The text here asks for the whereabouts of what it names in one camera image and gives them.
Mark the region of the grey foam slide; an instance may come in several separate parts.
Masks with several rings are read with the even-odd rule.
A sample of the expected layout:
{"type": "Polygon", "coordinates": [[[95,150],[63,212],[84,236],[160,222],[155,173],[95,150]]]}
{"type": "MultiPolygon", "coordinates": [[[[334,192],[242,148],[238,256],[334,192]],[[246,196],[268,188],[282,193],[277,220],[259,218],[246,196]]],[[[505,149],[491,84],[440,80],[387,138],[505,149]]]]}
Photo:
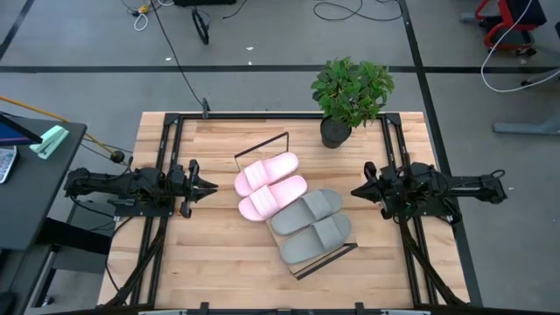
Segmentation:
{"type": "Polygon", "coordinates": [[[286,236],[335,214],[342,207],[340,194],[330,189],[318,189],[302,195],[276,213],[270,225],[277,235],[286,236]]]}
{"type": "Polygon", "coordinates": [[[341,247],[351,233],[349,217],[336,213],[287,239],[280,247],[280,256],[288,264],[302,263],[341,247]]]}

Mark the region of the pink foam slide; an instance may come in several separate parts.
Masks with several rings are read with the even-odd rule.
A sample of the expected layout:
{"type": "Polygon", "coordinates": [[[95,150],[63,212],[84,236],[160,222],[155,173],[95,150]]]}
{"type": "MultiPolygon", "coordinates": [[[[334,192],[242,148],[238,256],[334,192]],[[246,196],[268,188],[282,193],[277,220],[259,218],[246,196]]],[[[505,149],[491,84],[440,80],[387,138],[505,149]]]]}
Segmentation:
{"type": "Polygon", "coordinates": [[[291,152],[257,160],[239,172],[234,180],[234,189],[241,197],[247,197],[259,188],[292,174],[298,165],[298,157],[291,152]]]}
{"type": "Polygon", "coordinates": [[[307,182],[300,175],[274,185],[265,185],[239,202],[239,212],[249,221],[266,221],[304,195],[307,187],[307,182]]]}

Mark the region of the grey keyboard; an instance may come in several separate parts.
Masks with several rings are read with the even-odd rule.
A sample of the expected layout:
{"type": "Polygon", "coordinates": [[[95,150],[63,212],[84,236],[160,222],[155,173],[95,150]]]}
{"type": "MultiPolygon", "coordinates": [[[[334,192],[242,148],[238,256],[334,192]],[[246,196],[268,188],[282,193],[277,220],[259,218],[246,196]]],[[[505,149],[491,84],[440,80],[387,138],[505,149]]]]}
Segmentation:
{"type": "Polygon", "coordinates": [[[5,183],[11,170],[18,161],[18,148],[16,146],[0,147],[0,184],[5,183]]]}

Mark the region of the black side desk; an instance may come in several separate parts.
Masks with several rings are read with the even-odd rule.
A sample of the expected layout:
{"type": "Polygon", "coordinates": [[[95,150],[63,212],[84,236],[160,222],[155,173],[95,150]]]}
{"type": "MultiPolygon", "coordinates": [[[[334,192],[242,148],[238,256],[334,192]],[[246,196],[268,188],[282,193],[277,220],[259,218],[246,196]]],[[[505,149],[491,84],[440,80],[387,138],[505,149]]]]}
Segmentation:
{"type": "Polygon", "coordinates": [[[105,255],[111,238],[47,216],[87,126],[62,122],[69,134],[42,159],[30,146],[57,123],[23,117],[10,122],[26,140],[10,144],[18,161],[0,184],[0,314],[23,315],[55,245],[105,255]]]}

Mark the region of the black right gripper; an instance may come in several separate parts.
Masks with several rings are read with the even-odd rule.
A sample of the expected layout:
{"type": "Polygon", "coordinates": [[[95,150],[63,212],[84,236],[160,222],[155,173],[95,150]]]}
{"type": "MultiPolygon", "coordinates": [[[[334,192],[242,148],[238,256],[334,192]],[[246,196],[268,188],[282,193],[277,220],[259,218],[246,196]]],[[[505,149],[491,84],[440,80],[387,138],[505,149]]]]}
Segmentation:
{"type": "Polygon", "coordinates": [[[395,216],[396,208],[396,170],[393,166],[384,166],[377,173],[371,161],[364,164],[364,176],[367,182],[351,191],[354,197],[381,203],[381,216],[389,220],[395,216]]]}

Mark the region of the red and black cart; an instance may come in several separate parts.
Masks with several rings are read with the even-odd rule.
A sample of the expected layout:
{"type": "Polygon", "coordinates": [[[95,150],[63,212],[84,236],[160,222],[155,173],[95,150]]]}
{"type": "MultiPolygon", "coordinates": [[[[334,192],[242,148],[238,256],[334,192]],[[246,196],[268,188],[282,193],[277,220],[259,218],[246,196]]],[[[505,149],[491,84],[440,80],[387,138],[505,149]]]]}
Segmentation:
{"type": "Polygon", "coordinates": [[[531,32],[547,22],[540,0],[497,0],[499,13],[493,16],[482,13],[489,2],[482,0],[474,12],[474,20],[486,31],[483,42],[488,51],[535,55],[531,32]]]}

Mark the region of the mint green stapler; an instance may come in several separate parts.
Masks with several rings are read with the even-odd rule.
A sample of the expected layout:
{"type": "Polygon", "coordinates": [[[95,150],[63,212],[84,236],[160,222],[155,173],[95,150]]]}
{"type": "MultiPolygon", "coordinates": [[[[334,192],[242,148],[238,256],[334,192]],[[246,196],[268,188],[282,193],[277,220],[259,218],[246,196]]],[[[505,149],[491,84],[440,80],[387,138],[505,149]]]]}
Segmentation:
{"type": "Polygon", "coordinates": [[[62,126],[55,125],[42,136],[42,143],[32,144],[29,149],[36,153],[39,158],[47,160],[68,136],[69,131],[62,126]]]}

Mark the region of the black metal table frame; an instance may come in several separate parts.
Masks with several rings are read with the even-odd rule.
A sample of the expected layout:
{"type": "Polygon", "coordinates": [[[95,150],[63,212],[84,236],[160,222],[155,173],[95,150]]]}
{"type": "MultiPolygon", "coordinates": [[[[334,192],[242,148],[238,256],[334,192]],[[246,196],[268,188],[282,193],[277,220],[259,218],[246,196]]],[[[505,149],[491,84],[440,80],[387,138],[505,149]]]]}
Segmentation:
{"type": "Polygon", "coordinates": [[[320,315],[377,313],[441,305],[444,298],[403,248],[401,232],[377,205],[351,195],[362,166],[400,165],[403,156],[434,164],[433,145],[420,112],[389,113],[355,130],[340,148],[327,149],[317,112],[146,112],[134,148],[139,166],[199,161],[201,176],[219,191],[192,206],[192,216],[164,221],[164,247],[130,297],[133,305],[218,313],[320,315]],[[281,261],[263,222],[238,212],[234,155],[283,132],[311,189],[330,188],[344,200],[358,248],[298,280],[281,261]]]}

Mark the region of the wooden shelf with black frame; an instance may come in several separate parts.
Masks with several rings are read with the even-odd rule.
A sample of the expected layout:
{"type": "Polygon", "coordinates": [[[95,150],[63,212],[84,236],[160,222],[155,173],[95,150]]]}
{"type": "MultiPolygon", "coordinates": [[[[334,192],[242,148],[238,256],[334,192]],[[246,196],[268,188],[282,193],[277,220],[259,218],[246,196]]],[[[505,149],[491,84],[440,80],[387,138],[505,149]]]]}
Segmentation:
{"type": "MultiPolygon", "coordinates": [[[[237,166],[238,171],[240,172],[242,169],[244,169],[245,167],[253,164],[255,161],[257,160],[264,160],[264,159],[268,159],[268,158],[273,158],[274,156],[277,156],[279,154],[285,153],[285,152],[291,152],[290,149],[290,141],[291,141],[291,136],[290,133],[285,131],[277,136],[273,136],[270,139],[267,139],[253,147],[247,148],[246,150],[243,150],[237,154],[234,155],[234,161],[235,161],[235,165],[237,166]]],[[[299,175],[297,174],[298,168],[290,175],[279,179],[277,182],[278,183],[284,179],[287,179],[291,176],[294,175],[299,175]]],[[[307,191],[306,193],[312,192],[309,189],[309,185],[307,187],[307,191]]],[[[258,222],[263,222],[266,224],[267,228],[269,229],[269,231],[271,232],[276,245],[278,246],[278,251],[279,251],[279,255],[280,255],[280,247],[281,245],[287,240],[289,239],[291,236],[295,235],[298,232],[303,231],[305,228],[304,227],[300,230],[298,230],[297,232],[294,232],[292,234],[288,234],[286,236],[281,236],[276,234],[273,230],[272,227],[270,225],[270,220],[271,218],[264,221],[258,221],[258,222]]],[[[351,235],[346,239],[345,243],[327,253],[327,254],[323,254],[323,255],[319,255],[316,256],[314,258],[311,258],[307,261],[298,263],[298,264],[288,264],[286,263],[280,256],[281,261],[286,263],[287,267],[289,268],[290,273],[298,280],[301,280],[305,277],[308,277],[310,274],[324,268],[326,265],[336,261],[337,259],[341,258],[342,256],[345,256],[346,254],[350,253],[351,251],[355,250],[358,248],[358,244],[356,243],[356,241],[354,241],[351,238],[351,235]]]]}

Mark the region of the green plant in black pot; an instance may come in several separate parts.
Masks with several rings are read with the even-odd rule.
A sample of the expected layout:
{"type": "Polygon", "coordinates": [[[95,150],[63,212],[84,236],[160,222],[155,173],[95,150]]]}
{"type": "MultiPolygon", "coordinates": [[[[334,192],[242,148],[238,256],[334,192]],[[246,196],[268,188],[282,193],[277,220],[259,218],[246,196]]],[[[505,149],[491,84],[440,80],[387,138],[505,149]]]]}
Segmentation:
{"type": "Polygon", "coordinates": [[[394,89],[386,66],[365,60],[355,64],[349,57],[328,60],[311,84],[311,98],[323,111],[323,145],[336,149],[353,129],[374,121],[394,89]]]}

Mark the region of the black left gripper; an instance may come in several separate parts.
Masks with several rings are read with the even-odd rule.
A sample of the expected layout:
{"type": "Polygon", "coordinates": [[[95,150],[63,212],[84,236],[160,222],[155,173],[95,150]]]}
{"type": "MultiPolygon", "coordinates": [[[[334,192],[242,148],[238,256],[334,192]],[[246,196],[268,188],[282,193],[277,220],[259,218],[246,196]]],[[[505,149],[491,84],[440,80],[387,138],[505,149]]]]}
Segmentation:
{"type": "Polygon", "coordinates": [[[218,186],[214,183],[199,178],[200,166],[196,159],[191,159],[188,166],[189,175],[186,180],[186,192],[184,200],[181,203],[179,212],[186,218],[190,219],[192,216],[191,202],[194,201],[195,190],[198,188],[199,181],[199,200],[216,193],[218,186]]]}

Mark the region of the black box on floor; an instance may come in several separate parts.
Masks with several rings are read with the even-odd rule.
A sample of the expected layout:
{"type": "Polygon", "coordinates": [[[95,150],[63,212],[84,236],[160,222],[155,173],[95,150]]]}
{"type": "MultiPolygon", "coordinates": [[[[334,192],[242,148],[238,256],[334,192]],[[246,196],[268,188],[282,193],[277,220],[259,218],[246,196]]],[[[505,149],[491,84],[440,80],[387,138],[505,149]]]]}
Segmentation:
{"type": "Polygon", "coordinates": [[[237,0],[172,0],[177,6],[198,6],[198,5],[231,5],[236,4],[237,0]]]}

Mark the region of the grey desk foot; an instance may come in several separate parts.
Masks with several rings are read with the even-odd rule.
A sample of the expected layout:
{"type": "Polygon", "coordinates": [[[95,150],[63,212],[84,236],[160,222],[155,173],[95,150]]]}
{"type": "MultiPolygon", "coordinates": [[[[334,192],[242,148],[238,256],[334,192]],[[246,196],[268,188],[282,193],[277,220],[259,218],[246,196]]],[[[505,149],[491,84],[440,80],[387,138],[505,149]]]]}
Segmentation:
{"type": "MultiPolygon", "coordinates": [[[[560,81],[560,67],[546,73],[539,73],[523,80],[520,89],[532,88],[549,80],[560,81]]],[[[558,136],[560,137],[560,114],[540,123],[501,123],[493,125],[493,132],[499,134],[530,135],[530,136],[558,136]]]]}

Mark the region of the dark laptop with blue screen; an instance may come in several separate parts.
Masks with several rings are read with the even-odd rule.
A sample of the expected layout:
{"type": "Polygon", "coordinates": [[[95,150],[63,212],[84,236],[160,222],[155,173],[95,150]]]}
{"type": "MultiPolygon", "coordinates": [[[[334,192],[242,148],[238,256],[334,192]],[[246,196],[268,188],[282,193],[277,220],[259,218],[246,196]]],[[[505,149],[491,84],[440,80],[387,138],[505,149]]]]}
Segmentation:
{"type": "Polygon", "coordinates": [[[40,136],[0,114],[0,147],[41,144],[42,142],[43,139],[40,136]]]}

